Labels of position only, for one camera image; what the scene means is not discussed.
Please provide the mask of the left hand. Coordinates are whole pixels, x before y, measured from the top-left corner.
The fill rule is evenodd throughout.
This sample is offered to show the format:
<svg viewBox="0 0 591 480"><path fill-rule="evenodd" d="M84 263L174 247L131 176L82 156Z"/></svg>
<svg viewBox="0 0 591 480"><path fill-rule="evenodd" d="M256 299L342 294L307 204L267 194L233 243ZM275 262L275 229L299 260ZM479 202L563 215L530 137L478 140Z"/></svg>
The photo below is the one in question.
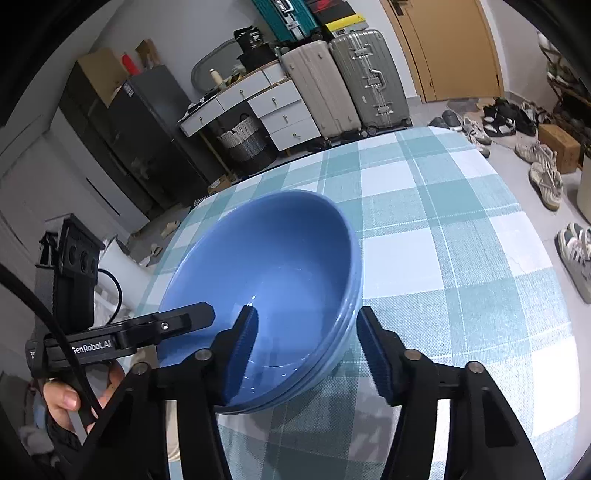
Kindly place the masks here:
<svg viewBox="0 0 591 480"><path fill-rule="evenodd" d="M125 374L118 362L114 362L109 369L107 388L98 398L102 407L111 399L117 387L124 379ZM80 407L80 399L77 392L69 385L57 380L46 382L43 386L43 397L47 409L53 420L63 429L74 433L74 426L69 413L77 412Z"/></svg>

